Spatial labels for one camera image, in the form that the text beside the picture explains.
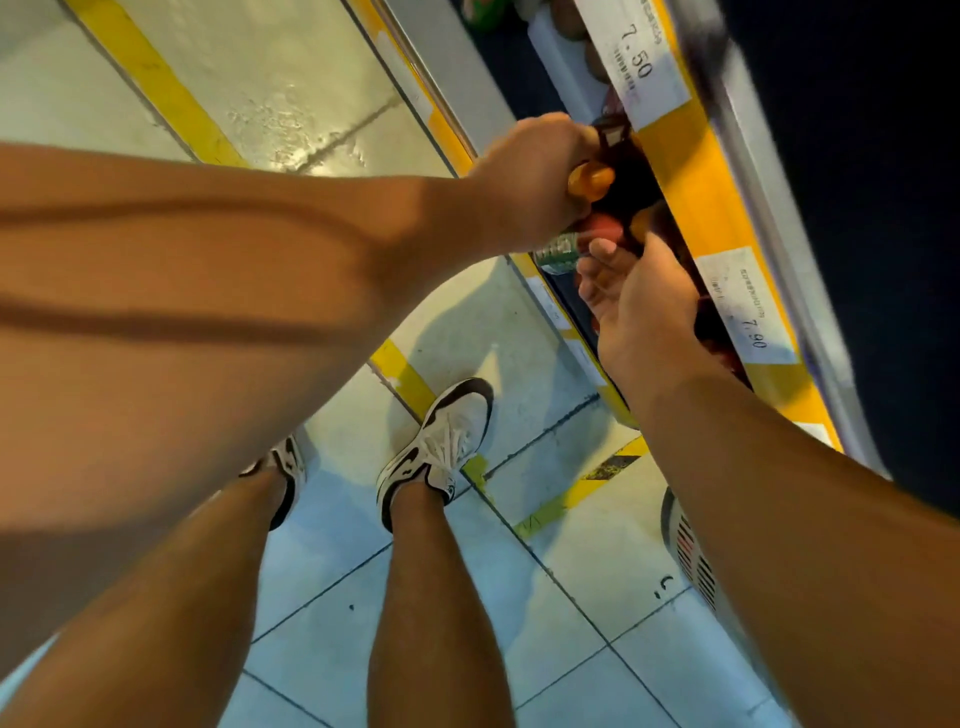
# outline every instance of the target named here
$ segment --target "tiled floor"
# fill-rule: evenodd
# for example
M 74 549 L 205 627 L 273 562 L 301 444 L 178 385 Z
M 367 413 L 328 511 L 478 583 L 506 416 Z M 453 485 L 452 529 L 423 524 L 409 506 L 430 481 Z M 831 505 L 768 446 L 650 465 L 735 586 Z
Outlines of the tiled floor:
M 253 166 L 449 174 L 339 0 L 121 3 Z M 186 159 L 54 0 L 0 5 L 0 96 L 19 100 L 0 109 L 0 138 Z M 523 728 L 789 724 L 667 555 L 649 455 L 526 541 L 512 530 L 637 433 L 597 400 L 505 260 L 442 285 L 392 339 L 435 392 L 475 374 L 496 391 L 483 493 L 466 489 L 447 515 Z M 368 367 L 306 423 L 310 483 L 269 539 L 224 728 L 364 725 L 391 558 L 373 483 L 416 429 Z

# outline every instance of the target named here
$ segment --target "leg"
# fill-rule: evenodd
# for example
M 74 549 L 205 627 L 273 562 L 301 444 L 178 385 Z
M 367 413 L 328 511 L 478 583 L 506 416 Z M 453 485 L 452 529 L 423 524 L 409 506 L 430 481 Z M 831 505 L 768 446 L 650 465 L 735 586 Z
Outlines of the leg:
M 377 497 L 394 554 L 370 658 L 372 728 L 514 725 L 490 619 L 444 517 L 452 473 L 479 449 L 491 413 L 487 382 L 450 387 L 380 474 Z
M 247 658 L 287 483 L 239 478 L 67 624 L 0 726 L 213 728 Z
M 410 483 L 391 510 L 394 554 L 370 658 L 370 726 L 513 726 L 503 659 L 440 494 Z

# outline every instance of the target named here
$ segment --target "shelf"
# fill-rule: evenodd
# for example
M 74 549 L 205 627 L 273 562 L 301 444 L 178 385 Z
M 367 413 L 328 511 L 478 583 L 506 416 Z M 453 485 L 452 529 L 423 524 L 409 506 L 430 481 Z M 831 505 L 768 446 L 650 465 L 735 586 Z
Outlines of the shelf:
M 447 0 L 387 0 L 379 7 L 369 0 L 349 4 L 371 37 L 386 33 L 392 40 L 418 89 L 433 104 L 424 123 L 457 172 L 465 173 L 469 161 L 509 130 L 515 119 L 453 7 Z M 680 6 L 679 11 L 671 6 L 676 15 L 660 0 L 652 4 L 621 0 L 602 6 L 613 8 L 610 12 L 633 12 L 640 19 L 644 15 L 636 16 L 637 10 L 653 9 L 682 80 L 683 88 L 672 92 L 681 101 L 688 95 L 685 103 L 638 129 L 644 153 L 718 308 L 726 314 L 756 393 L 811 434 L 882 472 L 852 388 L 849 364 L 844 371 L 842 337 L 808 246 L 804 257 L 803 227 L 795 208 L 790 217 L 789 186 L 769 133 L 765 138 L 761 133 L 758 107 L 750 127 L 740 126 L 749 103 L 749 73 L 728 58 L 724 72 L 705 82 L 718 85 L 724 92 L 721 98 L 729 101 L 708 118 L 693 82 L 694 64 L 678 52 L 680 40 L 684 48 L 691 47 L 691 39 L 704 33 L 705 3 L 677 0 L 674 5 Z M 585 20 L 597 41 L 609 33 L 602 26 L 611 19 L 601 17 L 598 22 L 596 9 L 601 6 L 591 7 Z M 676 17 L 684 22 L 675 26 Z M 708 18 L 710 28 L 716 28 L 717 17 Z M 744 143 L 746 132 L 752 146 Z M 771 199 L 777 204 L 771 205 Z M 632 424 L 597 364 L 592 342 L 560 304 L 556 281 L 544 279 L 527 255 L 515 255 L 513 260 L 590 381 L 618 419 Z M 739 315 L 747 304 L 762 314 L 757 328 L 744 328 L 744 321 L 756 318 Z M 766 346 L 755 345 L 757 341 Z M 811 371 L 816 372 L 816 383 Z

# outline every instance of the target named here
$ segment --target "forearm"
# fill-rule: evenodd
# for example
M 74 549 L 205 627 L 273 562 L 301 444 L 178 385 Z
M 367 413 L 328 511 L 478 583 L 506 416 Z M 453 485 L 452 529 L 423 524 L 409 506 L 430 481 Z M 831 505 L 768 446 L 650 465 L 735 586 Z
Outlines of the forearm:
M 24 484 L 0 519 L 14 527 L 196 502 L 493 234 L 465 181 L 0 155 L 0 451 Z
M 952 719 L 956 523 L 786 421 L 692 336 L 648 337 L 618 383 L 801 722 Z

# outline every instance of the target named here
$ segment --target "refrigerated display case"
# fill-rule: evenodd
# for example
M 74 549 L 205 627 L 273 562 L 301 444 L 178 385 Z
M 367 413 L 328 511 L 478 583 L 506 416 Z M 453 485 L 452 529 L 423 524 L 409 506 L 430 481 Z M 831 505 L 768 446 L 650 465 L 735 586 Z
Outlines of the refrigerated display case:
M 780 158 L 783 144 L 771 132 L 769 105 L 754 84 L 756 69 L 741 50 L 742 37 L 734 39 L 727 27 L 732 17 L 751 38 L 772 36 L 754 44 L 772 54 L 776 42 L 792 38 L 796 46 L 798 36 L 812 33 L 812 20 L 793 4 L 791 11 L 803 22 L 784 21 L 792 17 L 789 13 L 777 20 L 768 10 L 763 16 L 769 25 L 763 28 L 751 20 L 749 3 L 720 1 L 725 12 L 715 0 L 578 5 L 754 391 L 810 434 L 881 474 L 887 469 L 875 444 L 878 431 L 884 457 L 893 458 L 904 473 L 894 472 L 898 481 L 909 481 L 910 475 L 916 481 L 930 472 L 943 480 L 948 457 L 941 451 L 934 453 L 934 465 L 927 461 L 926 470 L 913 467 L 915 463 L 912 470 L 903 468 L 903 448 L 896 445 L 903 440 L 904 423 L 881 422 L 874 416 L 868 426 L 848 349 L 855 341 L 854 353 L 864 357 L 856 338 L 860 330 L 850 326 L 850 319 L 841 326 L 838 313 L 849 313 L 849 307 L 835 307 L 836 287 L 828 294 L 822 270 L 829 251 L 821 246 L 815 252 L 807 234 L 811 225 L 823 224 L 823 208 L 816 207 L 817 201 L 801 208 L 795 199 L 794 175 L 788 178 Z M 556 69 L 558 59 L 570 56 L 563 48 L 566 41 L 544 34 L 542 23 L 536 25 L 539 16 L 528 28 L 508 13 L 501 31 L 471 36 L 449 0 L 348 3 L 459 174 L 519 116 L 567 106 L 582 116 L 574 107 L 595 98 L 595 89 L 571 91 L 564 86 L 575 86 L 582 74 Z M 808 60 L 807 65 L 824 67 L 827 59 Z M 755 65 L 766 60 L 758 53 Z M 773 65 L 771 61 L 761 69 L 766 84 L 772 83 Z M 646 75 L 631 76 L 638 67 Z M 817 88 L 795 86 L 791 93 L 816 98 Z M 810 112 L 818 114 L 826 116 L 819 107 Z M 798 119 L 798 127 L 804 124 L 810 126 Z M 778 128 L 783 138 L 792 132 Z M 784 143 L 791 151 L 801 148 Z M 830 148 L 835 150 L 835 140 Z M 805 194 L 811 183 L 803 170 L 796 177 L 806 185 Z M 597 391 L 618 419 L 632 424 L 597 361 L 596 338 L 572 281 L 544 275 L 528 255 L 515 255 L 513 263 Z M 916 389 L 920 378 L 915 371 L 903 385 Z M 883 413 L 875 406 L 874 411 Z M 938 414 L 932 422 L 917 424 L 924 433 L 917 448 L 933 452 L 930 432 L 942 421 Z M 941 507 L 957 505 L 955 497 L 945 500 L 937 489 L 932 496 L 924 493 L 923 484 L 900 484 Z

